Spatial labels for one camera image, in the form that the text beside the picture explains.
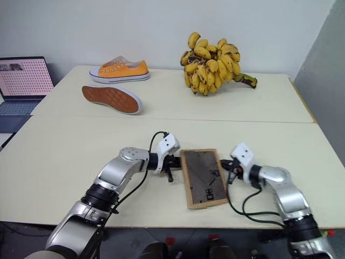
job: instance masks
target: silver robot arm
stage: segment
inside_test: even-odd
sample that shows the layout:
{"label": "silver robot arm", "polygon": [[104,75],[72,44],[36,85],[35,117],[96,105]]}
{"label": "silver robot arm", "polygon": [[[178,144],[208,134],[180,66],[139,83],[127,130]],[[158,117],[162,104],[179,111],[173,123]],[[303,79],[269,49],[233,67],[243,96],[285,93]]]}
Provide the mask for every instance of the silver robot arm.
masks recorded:
{"label": "silver robot arm", "polygon": [[322,236],[308,202],[293,184],[289,171],[280,167],[255,165],[254,154],[244,143],[237,145],[231,156],[241,166],[241,178],[246,183],[272,190],[279,215],[286,226],[293,256],[327,255],[335,258],[327,237]]}
{"label": "silver robot arm", "polygon": [[102,238],[111,213],[117,213],[119,195],[135,173],[162,170],[164,159],[180,148],[172,134],[158,144],[157,153],[134,147],[122,149],[119,156],[101,170],[86,194],[77,201],[47,240],[45,251],[29,259],[90,258]]}

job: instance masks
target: wooden board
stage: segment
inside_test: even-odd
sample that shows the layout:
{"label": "wooden board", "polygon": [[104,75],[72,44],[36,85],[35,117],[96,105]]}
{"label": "wooden board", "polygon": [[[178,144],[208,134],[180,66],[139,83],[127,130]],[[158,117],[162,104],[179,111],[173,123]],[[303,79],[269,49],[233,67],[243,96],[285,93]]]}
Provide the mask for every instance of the wooden board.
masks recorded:
{"label": "wooden board", "polygon": [[181,164],[188,208],[203,209],[227,203],[216,149],[182,150]]}

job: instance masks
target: banana bunch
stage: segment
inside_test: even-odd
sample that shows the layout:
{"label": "banana bunch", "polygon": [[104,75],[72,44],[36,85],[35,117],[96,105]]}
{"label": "banana bunch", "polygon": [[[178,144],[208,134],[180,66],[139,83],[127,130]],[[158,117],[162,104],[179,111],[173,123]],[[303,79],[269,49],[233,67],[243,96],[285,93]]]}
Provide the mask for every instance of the banana bunch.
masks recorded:
{"label": "banana bunch", "polygon": [[185,51],[180,64],[184,66],[184,80],[194,94],[200,92],[207,96],[216,93],[222,83],[234,80],[256,88],[258,81],[241,73],[241,56],[233,44],[225,38],[217,46],[209,44],[207,39],[200,39],[200,34],[193,32],[188,39],[190,51]]}

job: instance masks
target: white wall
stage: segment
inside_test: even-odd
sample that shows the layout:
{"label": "white wall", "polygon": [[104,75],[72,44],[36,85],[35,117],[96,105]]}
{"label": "white wall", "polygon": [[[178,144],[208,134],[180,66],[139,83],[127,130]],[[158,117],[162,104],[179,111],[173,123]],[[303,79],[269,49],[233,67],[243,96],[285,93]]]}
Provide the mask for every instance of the white wall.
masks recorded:
{"label": "white wall", "polygon": [[61,79],[123,55],[179,69],[187,38],[239,47],[244,71],[293,79],[334,0],[0,0],[0,57],[46,57]]}

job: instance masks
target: orange sneaker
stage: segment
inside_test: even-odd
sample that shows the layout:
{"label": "orange sneaker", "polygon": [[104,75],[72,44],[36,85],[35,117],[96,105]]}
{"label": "orange sneaker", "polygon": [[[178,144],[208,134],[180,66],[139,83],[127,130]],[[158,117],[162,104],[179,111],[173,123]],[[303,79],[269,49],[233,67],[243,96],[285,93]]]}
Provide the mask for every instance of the orange sneaker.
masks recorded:
{"label": "orange sneaker", "polygon": [[122,56],[90,69],[90,77],[99,83],[116,84],[128,81],[142,81],[150,78],[146,62],[129,62]]}
{"label": "orange sneaker", "polygon": [[85,85],[81,90],[86,100],[107,105],[124,114],[137,114],[142,110],[140,98],[119,86]]}

